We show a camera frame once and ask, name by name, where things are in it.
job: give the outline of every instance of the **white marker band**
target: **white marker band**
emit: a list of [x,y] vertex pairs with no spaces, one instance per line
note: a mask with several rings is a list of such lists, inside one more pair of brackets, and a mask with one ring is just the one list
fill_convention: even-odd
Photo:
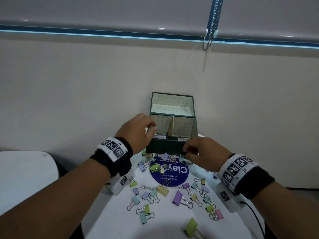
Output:
[[116,162],[120,157],[128,152],[125,145],[116,138],[109,137],[103,143],[98,145],[98,149],[103,150],[113,162]]
[[229,158],[218,172],[218,178],[234,192],[238,182],[258,164],[243,154],[235,154]]

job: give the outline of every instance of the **person's left arm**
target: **person's left arm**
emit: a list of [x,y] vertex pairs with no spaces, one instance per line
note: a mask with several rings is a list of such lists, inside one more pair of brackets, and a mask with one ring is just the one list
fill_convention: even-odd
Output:
[[[155,126],[150,117],[140,113],[126,122],[115,137],[124,138],[136,154],[149,144]],[[86,160],[0,216],[0,238],[69,238],[110,177],[106,166],[94,159]]]

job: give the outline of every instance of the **person's left hand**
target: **person's left hand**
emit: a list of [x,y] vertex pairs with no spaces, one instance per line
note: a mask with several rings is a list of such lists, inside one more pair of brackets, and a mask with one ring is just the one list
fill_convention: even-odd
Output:
[[[146,127],[151,127],[147,133],[145,133]],[[140,113],[124,123],[115,137],[124,138],[131,145],[133,154],[137,154],[151,142],[156,131],[156,122],[144,113]]]

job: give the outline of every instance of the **hand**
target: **hand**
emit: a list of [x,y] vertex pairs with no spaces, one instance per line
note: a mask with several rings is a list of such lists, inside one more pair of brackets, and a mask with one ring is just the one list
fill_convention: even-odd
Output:
[[[146,127],[151,127],[147,133],[145,133]],[[133,154],[137,154],[151,142],[156,131],[156,122],[144,113],[140,113],[124,123],[115,137],[124,138],[131,145]]]
[[204,137],[189,139],[183,147],[183,152],[187,152],[186,159],[211,172],[219,172],[232,154],[213,139]]

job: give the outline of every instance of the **black cable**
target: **black cable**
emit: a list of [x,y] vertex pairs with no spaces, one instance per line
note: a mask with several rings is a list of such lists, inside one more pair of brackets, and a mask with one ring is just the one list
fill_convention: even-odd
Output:
[[256,214],[255,214],[255,212],[254,212],[254,210],[253,210],[253,208],[251,208],[250,205],[248,205],[248,204],[247,204],[246,202],[244,202],[244,201],[240,201],[239,203],[245,204],[245,205],[247,205],[247,206],[249,207],[249,209],[251,209],[251,211],[254,213],[254,216],[256,217],[256,220],[257,220],[258,225],[259,225],[259,227],[260,227],[260,229],[261,229],[261,232],[262,232],[262,234],[263,234],[263,237],[264,237],[264,239],[266,239],[266,236],[265,236],[265,233],[264,233],[264,231],[263,231],[263,228],[261,227],[261,224],[260,224],[260,222],[259,222],[259,220],[258,220],[258,218],[257,218],[257,216],[256,216]]

